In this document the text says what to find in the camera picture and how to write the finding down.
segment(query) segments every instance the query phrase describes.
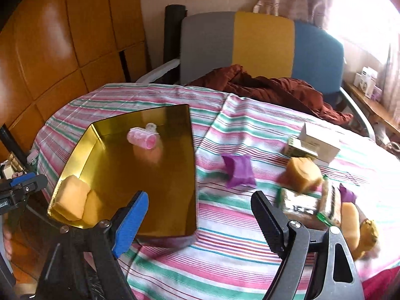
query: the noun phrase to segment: person's hand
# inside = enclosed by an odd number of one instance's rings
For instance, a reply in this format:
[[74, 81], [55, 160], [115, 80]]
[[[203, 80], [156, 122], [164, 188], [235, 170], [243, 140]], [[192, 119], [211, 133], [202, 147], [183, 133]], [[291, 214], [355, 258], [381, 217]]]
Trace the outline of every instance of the person's hand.
[[13, 235], [11, 234], [10, 227], [7, 224], [7, 218], [9, 214], [3, 214], [3, 239], [4, 239], [4, 248], [5, 248], [5, 256], [8, 260], [11, 260], [11, 256], [13, 254], [13, 246], [11, 245], [11, 238]]

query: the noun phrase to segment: pink hair roller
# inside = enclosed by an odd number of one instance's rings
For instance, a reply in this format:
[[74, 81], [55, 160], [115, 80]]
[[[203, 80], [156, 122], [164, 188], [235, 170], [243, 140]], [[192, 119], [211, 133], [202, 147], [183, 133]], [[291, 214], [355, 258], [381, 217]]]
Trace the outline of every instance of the pink hair roller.
[[141, 127], [133, 127], [127, 133], [127, 140], [129, 143], [139, 146], [141, 148], [150, 150], [157, 144], [158, 133], [148, 131]]

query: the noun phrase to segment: purple pouch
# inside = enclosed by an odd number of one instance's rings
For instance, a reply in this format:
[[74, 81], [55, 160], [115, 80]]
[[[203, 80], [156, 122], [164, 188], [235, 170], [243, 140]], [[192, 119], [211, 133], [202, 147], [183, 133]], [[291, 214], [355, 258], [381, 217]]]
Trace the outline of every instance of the purple pouch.
[[379, 89], [377, 86], [373, 87], [371, 99], [375, 100], [376, 102], [380, 102], [382, 99], [382, 90]]
[[357, 196], [352, 191], [349, 191], [342, 184], [339, 185], [339, 191], [342, 203], [344, 202], [351, 202], [353, 204], [356, 203]]
[[229, 176], [226, 188], [234, 188], [239, 185], [256, 187], [253, 169], [251, 167], [251, 155], [222, 154], [225, 162], [225, 170]]

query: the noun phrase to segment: window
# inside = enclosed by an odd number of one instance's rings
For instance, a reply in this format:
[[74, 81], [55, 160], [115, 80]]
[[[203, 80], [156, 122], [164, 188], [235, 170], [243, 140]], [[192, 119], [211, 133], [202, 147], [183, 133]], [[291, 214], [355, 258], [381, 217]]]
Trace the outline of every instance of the window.
[[386, 63], [400, 15], [390, 0], [333, 0], [328, 32], [358, 45]]

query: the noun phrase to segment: food package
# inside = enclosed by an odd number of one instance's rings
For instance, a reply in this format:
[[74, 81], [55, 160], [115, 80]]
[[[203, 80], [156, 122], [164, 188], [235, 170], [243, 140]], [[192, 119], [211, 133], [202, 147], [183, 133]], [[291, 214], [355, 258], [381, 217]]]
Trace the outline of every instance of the food package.
[[339, 189], [333, 186], [327, 175], [323, 176], [322, 197], [317, 218], [329, 226], [341, 226], [342, 200]]
[[318, 158], [317, 148], [315, 146], [293, 136], [287, 139], [283, 154], [286, 157], [304, 157], [310, 158], [311, 160]]
[[320, 169], [309, 158], [290, 158], [286, 166], [286, 176], [292, 190], [298, 193], [317, 187], [323, 180]]
[[317, 219], [320, 200], [316, 197], [298, 194], [281, 188], [279, 208], [289, 220], [297, 220], [309, 229], [326, 230], [327, 226]]

